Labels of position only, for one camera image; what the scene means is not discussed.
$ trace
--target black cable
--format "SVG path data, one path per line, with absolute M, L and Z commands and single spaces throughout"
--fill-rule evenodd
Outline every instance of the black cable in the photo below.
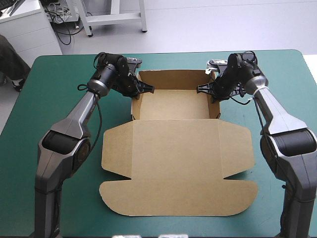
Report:
M 96 139 L 95 139 L 95 142 L 93 143 L 93 146 L 91 147 L 90 151 L 92 151 L 98 141 L 98 138 L 100 136 L 100 132 L 101 132 L 101 128 L 103 126 L 103 115 L 101 114 L 101 109 L 100 109 L 100 106 L 99 106 L 99 102 L 98 102 L 98 95 L 95 94 L 95 99 L 96 99 L 96 104 L 97 104 L 97 107 L 98 107 L 98 112 L 99 112 L 99 129 L 98 129 L 98 133 L 97 133 L 97 136 L 96 136 Z
M 80 28 L 80 30 L 78 30 L 77 32 L 75 32 L 75 33 L 64 33 L 64 32 L 59 32 L 59 31 L 56 31 L 57 33 L 60 33 L 60 34 L 62 34 L 62 35 L 71 35 L 71 36 L 74 36 L 74 35 L 76 35 L 76 34 L 78 34 L 78 33 L 80 33 L 82 30 L 84 29 L 84 27 L 82 27 L 82 28 Z
M 247 105 L 249 102 L 251 102 L 251 100 L 248 100 L 246 103 L 243 102 L 239 102 L 238 100 L 234 99 L 233 97 L 229 96 L 229 98 L 231 98 L 233 101 L 235 101 L 236 103 L 239 103 L 241 105 Z
M 267 146 L 270 150 L 270 153 L 274 156 L 274 159 L 276 161 L 276 164 L 279 166 L 279 168 L 281 169 L 281 171 L 283 172 L 286 180 L 288 181 L 288 183 L 290 184 L 290 186 L 292 187 L 292 190 L 288 190 L 288 192 L 290 192 L 290 195 L 291 195 L 291 198 L 290 200 L 288 201 L 288 206 L 284 206 L 283 207 L 283 211 L 282 211 L 282 214 L 281 214 L 281 218 L 280 218 L 280 226 L 281 226 L 281 235 L 284 234 L 284 230 L 282 230 L 283 228 L 283 223 L 284 223 L 284 219 L 286 217 L 286 214 L 288 213 L 290 207 L 291 207 L 291 204 L 292 202 L 294 201 L 294 197 L 295 197 L 295 193 L 296 193 L 296 190 L 295 190 L 295 187 L 294 185 L 291 183 L 290 179 L 288 178 L 287 174 L 286 174 L 286 171 L 283 169 L 283 167 L 281 166 L 279 160 L 278 160 L 278 155 L 276 153 L 273 152 L 272 148 L 270 147 L 269 145 L 269 141 L 268 141 L 268 135 L 267 133 L 265 132 L 264 130 L 264 126 L 263 126 L 263 121 L 262 121 L 262 117 L 261 117 L 261 114 L 260 114 L 260 110 L 259 110 L 259 106 L 258 106 L 258 103 L 256 102 L 257 98 L 254 97 L 254 104 L 256 106 L 256 110 L 257 110 L 257 114 L 258 114 L 258 117 L 259 117 L 259 121 L 260 121 L 260 124 L 261 124 L 261 128 L 262 128 L 262 132 L 263 132 L 263 135 L 264 135 L 264 138 L 265 138 L 265 141 L 267 143 Z
M 90 151 L 89 151 L 89 153 L 90 153 L 90 152 L 94 149 L 94 147 L 95 147 L 95 145 L 96 145 L 96 143 L 97 143 L 97 141 L 98 141 L 98 138 L 99 138 L 99 136 L 100 136 L 101 128 L 102 128 L 102 126 L 103 126 L 103 115 L 102 115 L 102 113 L 101 113 L 101 109 L 100 109 L 99 102 L 98 102 L 98 100 L 99 100 L 99 99 L 98 99 L 98 97 L 99 97 L 98 93 L 96 93 L 94 90 L 91 90 L 91 89 L 88 87 L 87 84 L 79 84 L 79 85 L 77 86 L 77 90 L 79 90 L 79 91 L 83 91 L 83 90 L 86 90 L 86 89 L 88 89 L 88 91 L 92 92 L 92 93 L 94 94 L 94 96 L 95 96 L 95 100 L 96 100 L 96 104 L 97 104 L 97 108 L 98 108 L 98 112 L 99 112 L 99 120 L 100 120 L 100 121 L 99 121 L 98 133 L 97 133 L 96 139 L 95 139 L 95 141 L 94 141 L 92 147 L 90 148 Z
M 69 29 L 68 29 L 68 27 L 67 27 L 66 22 L 64 21 L 64 19 L 63 19 L 59 14 L 57 14 L 56 12 L 49 11 L 48 8 L 47 8 L 47 6 L 45 6 L 45 9 L 46 9 L 45 12 L 50 15 L 50 18 L 51 18 L 51 20 L 52 20 L 52 28 L 53 28 L 53 30 L 56 32 L 56 35 L 57 35 L 58 39 L 60 40 L 60 42 L 62 42 L 62 43 L 63 43 L 64 45 L 66 45 L 66 46 L 70 45 L 70 43 L 71 43 L 71 35 L 70 35 L 70 31 L 69 31 Z M 62 41 L 61 38 L 60 38 L 60 36 L 59 36 L 59 34 L 57 33 L 57 31 L 56 31 L 56 29 L 55 29 L 55 26 L 54 26 L 54 19 L 52 18 L 52 14 L 55 14 L 56 16 L 59 16 L 60 19 L 61 19 L 61 20 L 63 21 L 63 23 L 65 24 L 66 29 L 67 29 L 67 31 L 68 31 L 68 33 L 69 33 L 69 42 L 68 42 L 68 43 L 65 43 L 64 41 Z

